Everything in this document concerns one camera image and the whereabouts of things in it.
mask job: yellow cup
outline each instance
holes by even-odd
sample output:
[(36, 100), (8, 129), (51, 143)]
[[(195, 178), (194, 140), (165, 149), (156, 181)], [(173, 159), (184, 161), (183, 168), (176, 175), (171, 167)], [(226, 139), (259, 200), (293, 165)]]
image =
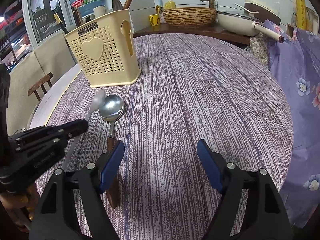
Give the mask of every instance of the yellow cup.
[(149, 15), (149, 21), (151, 23), (151, 26), (159, 25), (160, 24), (159, 14)]

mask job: yellow soap bottle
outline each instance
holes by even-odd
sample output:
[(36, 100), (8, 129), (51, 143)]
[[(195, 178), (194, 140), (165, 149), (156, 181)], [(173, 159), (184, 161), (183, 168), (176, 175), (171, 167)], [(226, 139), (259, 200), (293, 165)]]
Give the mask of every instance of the yellow soap bottle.
[(172, 0), (168, 0), (165, 4), (164, 4), (164, 9), (172, 9), (176, 7), (176, 3)]

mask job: human hand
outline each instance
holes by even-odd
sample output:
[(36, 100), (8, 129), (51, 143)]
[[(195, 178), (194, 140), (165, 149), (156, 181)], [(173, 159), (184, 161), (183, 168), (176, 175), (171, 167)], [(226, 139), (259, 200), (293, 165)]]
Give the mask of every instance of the human hand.
[(29, 232), (24, 224), (17, 218), (13, 210), (26, 207), (29, 211), (29, 219), (33, 220), (33, 215), (38, 204), (39, 197), (36, 183), (33, 183), (27, 188), (27, 193), (25, 195), (13, 195), (8, 192), (3, 192), (0, 194), (0, 201), (18, 229), (22, 232)]

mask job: basket handle cutout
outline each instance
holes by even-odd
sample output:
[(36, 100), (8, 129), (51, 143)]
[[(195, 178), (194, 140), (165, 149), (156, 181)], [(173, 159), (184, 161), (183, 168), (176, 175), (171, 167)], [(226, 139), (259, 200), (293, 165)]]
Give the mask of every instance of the basket handle cutout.
[(125, 40), (127, 42), (127, 46), (129, 49), (130, 56), (133, 55), (133, 47), (132, 47), (132, 42), (131, 42), (131, 25), (128, 21), (123, 21), (121, 25), (121, 33), (125, 37)]

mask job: pan lid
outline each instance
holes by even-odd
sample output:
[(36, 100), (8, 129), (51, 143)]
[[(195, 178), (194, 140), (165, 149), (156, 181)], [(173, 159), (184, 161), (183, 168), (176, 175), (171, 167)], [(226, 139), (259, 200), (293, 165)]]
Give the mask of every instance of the pan lid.
[(230, 16), (234, 16), (234, 17), (239, 17), (242, 19), (247, 19), (247, 20), (251, 20), (251, 21), (255, 21), (255, 22), (261, 22), (259, 19), (255, 18), (255, 17), (251, 17), (249, 15), (239, 13), (237, 11), (218, 11), (218, 13), (224, 14), (224, 15), (230, 15)]

